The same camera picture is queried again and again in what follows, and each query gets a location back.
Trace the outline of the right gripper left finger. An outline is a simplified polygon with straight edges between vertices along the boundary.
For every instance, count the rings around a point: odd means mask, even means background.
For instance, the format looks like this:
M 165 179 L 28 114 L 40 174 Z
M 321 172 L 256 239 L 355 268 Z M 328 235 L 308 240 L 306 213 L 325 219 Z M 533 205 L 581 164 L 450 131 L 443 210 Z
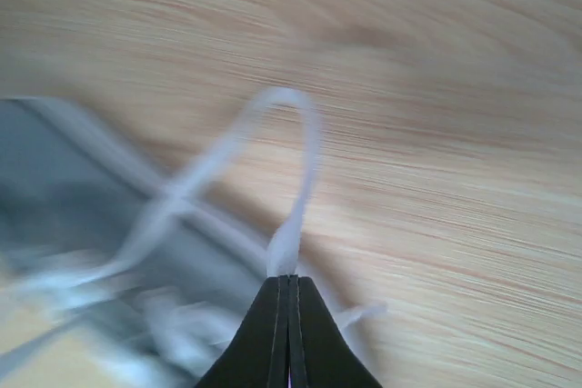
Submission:
M 289 282 L 285 275 L 265 280 L 233 340 L 198 388 L 288 386 Z

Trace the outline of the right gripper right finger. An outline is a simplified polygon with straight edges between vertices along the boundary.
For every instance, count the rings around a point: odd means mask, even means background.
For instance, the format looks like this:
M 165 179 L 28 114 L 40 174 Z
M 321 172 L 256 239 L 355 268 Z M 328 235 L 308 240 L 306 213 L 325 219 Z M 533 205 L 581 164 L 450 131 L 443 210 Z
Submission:
M 374 388 L 380 383 L 350 350 L 308 277 L 289 280 L 289 386 Z

